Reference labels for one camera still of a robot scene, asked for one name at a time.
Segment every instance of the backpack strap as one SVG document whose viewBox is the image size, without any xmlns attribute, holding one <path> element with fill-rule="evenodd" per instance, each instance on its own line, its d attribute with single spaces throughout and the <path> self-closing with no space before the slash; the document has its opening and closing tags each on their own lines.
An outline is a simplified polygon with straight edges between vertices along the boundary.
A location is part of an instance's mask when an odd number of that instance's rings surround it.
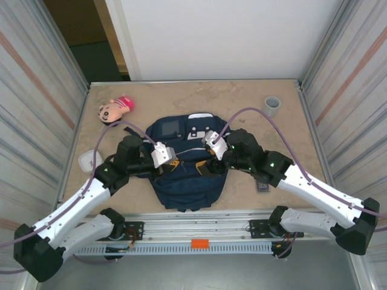
<svg viewBox="0 0 387 290">
<path fill-rule="evenodd" d="M 124 128 L 124 131 L 127 131 L 129 134 L 131 134 L 133 136 L 141 137 L 139 133 L 137 133 L 135 130 L 133 130 L 130 127 Z"/>
</svg>

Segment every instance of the beige tabletop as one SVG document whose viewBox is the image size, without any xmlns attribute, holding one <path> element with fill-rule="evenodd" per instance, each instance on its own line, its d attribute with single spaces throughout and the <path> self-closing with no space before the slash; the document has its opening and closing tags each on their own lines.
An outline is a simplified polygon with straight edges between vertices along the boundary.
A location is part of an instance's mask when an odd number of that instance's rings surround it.
<svg viewBox="0 0 387 290">
<path fill-rule="evenodd" d="M 69 174 L 64 199 L 80 189 L 89 177 L 81 170 L 78 158 L 94 148 L 104 125 L 98 119 L 101 104 L 123 93 L 135 101 L 135 109 L 124 115 L 123 120 L 146 129 L 155 120 L 170 115 L 211 112 L 228 120 L 244 107 L 261 108 L 266 97 L 275 95 L 281 100 L 278 115 L 273 118 L 285 135 L 307 171 L 324 180 L 319 160 L 313 146 L 305 115 L 292 80 L 243 80 L 221 82 L 178 83 L 125 83 L 92 86 L 85 115 Z M 103 158 L 115 153 L 118 143 L 128 133 L 125 126 L 111 129 L 104 137 L 98 151 Z M 252 133 L 264 150 L 277 150 L 290 156 L 280 137 L 270 123 L 256 112 L 244 112 L 231 124 L 232 129 L 244 128 Z M 258 193 L 254 179 L 245 173 L 231 170 L 224 190 L 216 203 L 206 210 L 243 210 L 289 207 L 309 207 L 309 203 L 292 193 L 270 188 L 270 193 Z M 133 177 L 111 199 L 98 206 L 92 213 L 112 207 L 121 214 L 157 213 L 166 211 L 158 201 L 147 179 Z"/>
</svg>

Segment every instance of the orange tag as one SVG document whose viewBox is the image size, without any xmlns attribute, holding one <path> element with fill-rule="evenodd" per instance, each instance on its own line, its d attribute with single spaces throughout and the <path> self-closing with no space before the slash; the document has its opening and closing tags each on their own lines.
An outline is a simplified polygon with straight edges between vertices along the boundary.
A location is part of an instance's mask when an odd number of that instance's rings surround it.
<svg viewBox="0 0 387 290">
<path fill-rule="evenodd" d="M 209 249 L 210 241 L 209 240 L 191 240 L 192 249 Z"/>
</svg>

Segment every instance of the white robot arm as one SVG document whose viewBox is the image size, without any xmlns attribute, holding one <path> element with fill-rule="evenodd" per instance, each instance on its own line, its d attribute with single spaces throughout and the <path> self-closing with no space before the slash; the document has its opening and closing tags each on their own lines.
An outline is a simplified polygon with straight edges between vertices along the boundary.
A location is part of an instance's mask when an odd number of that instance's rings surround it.
<svg viewBox="0 0 387 290">
<path fill-rule="evenodd" d="M 223 174 L 228 169 L 240 170 L 260 182 L 292 192 L 324 212 L 307 213 L 278 206 L 268 220 L 270 230 L 275 236 L 308 232 L 335 239 L 351 253 L 365 254 L 377 218 L 354 206 L 379 212 L 379 203 L 371 198 L 362 201 L 346 195 L 308 175 L 314 183 L 348 201 L 352 206 L 322 193 L 304 178 L 300 168 L 291 159 L 279 152 L 264 152 L 254 136 L 243 129 L 233 131 L 228 136 L 227 143 L 222 138 L 214 142 L 217 137 L 216 132 L 210 131 L 203 139 L 205 146 L 213 150 L 215 155 L 197 164 L 202 175 L 211 177 Z M 114 161 L 107 160 L 96 168 L 86 191 L 89 181 L 45 219 L 32 227 L 23 224 L 15 231 L 15 238 L 37 231 L 36 235 L 15 244 L 15 260 L 39 282 L 44 282 L 79 248 L 107 236 L 121 236 L 125 219 L 111 208 L 101 211 L 85 224 L 78 227 L 76 225 L 92 209 L 127 184 L 130 176 L 144 173 L 161 175 L 174 168 L 168 164 L 174 159 L 173 149 L 161 143 L 148 154 L 143 150 L 141 139 L 125 137 L 117 148 Z"/>
<path fill-rule="evenodd" d="M 223 174 L 228 169 L 240 170 L 259 182 L 294 193 L 324 212 L 307 213 L 278 206 L 268 221 L 276 236 L 308 232 L 335 239 L 351 253 L 365 254 L 377 225 L 377 217 L 361 209 L 378 213 L 377 201 L 371 198 L 363 201 L 342 193 L 309 173 L 305 173 L 308 177 L 305 178 L 302 170 L 291 159 L 279 152 L 263 151 L 255 137 L 244 129 L 233 131 L 227 137 L 227 143 L 216 132 L 210 131 L 203 138 L 203 143 L 215 155 L 197 164 L 202 175 Z M 331 196 L 318 187 L 328 191 Z"/>
<path fill-rule="evenodd" d="M 15 260 L 39 282 L 44 282 L 81 247 L 104 237 L 120 237 L 125 218 L 111 208 L 76 226 L 91 210 L 127 184 L 130 176 L 161 175 L 172 169 L 168 163 L 175 158 L 173 148 L 157 143 L 149 154 L 141 138 L 125 137 L 113 161 L 110 158 L 98 166 L 93 179 L 88 179 L 69 200 L 32 227 L 23 224 L 15 231 L 15 239 L 35 232 L 15 243 Z"/>
</svg>

